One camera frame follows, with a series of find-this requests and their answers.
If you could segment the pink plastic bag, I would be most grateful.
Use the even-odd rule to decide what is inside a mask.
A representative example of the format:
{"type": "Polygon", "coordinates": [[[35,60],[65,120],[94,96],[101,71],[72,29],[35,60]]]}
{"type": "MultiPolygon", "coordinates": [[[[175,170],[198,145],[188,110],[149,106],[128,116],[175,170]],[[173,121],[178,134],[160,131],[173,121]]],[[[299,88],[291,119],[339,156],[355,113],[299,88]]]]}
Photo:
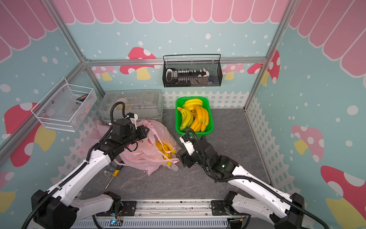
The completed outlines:
{"type": "Polygon", "coordinates": [[[156,142],[167,143],[175,149],[176,152],[181,150],[181,147],[170,134],[167,127],[155,120],[142,120],[138,123],[138,126],[141,125],[149,128],[147,138],[138,142],[138,148],[135,151],[130,152],[125,149],[117,156],[114,162],[116,162],[117,165],[133,167],[145,171],[148,176],[155,172],[160,166],[177,171],[177,163],[179,162],[177,156],[175,155],[178,159],[177,162],[169,167],[166,163],[168,160],[163,159],[163,153],[155,145],[156,142]]]}

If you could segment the yellow banana bunch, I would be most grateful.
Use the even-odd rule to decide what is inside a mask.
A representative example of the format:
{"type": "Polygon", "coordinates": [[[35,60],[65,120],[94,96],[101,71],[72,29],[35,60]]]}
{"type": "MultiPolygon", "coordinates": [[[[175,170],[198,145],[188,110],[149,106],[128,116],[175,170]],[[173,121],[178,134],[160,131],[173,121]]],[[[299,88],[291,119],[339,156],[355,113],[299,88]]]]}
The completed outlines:
{"type": "Polygon", "coordinates": [[[156,142],[155,145],[163,153],[163,159],[168,160],[166,163],[169,167],[177,162],[178,159],[175,157],[176,150],[173,149],[169,144],[156,142]]]}

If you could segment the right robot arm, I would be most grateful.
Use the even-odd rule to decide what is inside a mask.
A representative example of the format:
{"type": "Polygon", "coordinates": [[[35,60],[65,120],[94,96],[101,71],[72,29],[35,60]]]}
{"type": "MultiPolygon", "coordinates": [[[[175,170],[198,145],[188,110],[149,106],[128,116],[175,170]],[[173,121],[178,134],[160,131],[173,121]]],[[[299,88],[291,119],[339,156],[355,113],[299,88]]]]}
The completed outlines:
{"type": "Polygon", "coordinates": [[[277,190],[258,179],[233,159],[219,155],[205,136],[191,134],[180,137],[184,149],[177,156],[184,167],[198,164],[205,174],[217,183],[228,183],[245,191],[253,200],[237,192],[229,192],[223,200],[225,211],[230,215],[250,215],[271,223],[276,229],[301,229],[305,216],[327,229],[329,226],[304,209],[304,198],[277,190]]]}

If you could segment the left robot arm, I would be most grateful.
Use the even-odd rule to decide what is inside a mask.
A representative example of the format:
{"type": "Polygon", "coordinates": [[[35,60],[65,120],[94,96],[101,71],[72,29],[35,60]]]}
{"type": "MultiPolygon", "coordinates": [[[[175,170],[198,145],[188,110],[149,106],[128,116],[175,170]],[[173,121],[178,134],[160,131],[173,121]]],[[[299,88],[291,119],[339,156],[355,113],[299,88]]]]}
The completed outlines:
{"type": "Polygon", "coordinates": [[[123,114],[122,119],[114,120],[114,109],[124,102],[115,103],[110,110],[109,129],[105,135],[88,151],[86,159],[68,176],[49,188],[38,190],[31,197],[32,211],[22,228],[28,228],[31,221],[45,229],[69,229],[72,225],[87,217],[96,218],[96,214],[105,212],[119,217],[125,210],[121,197],[107,191],[98,197],[75,200],[76,195],[104,167],[115,160],[130,145],[137,145],[147,138],[149,129],[138,126],[137,114],[123,114]]]}

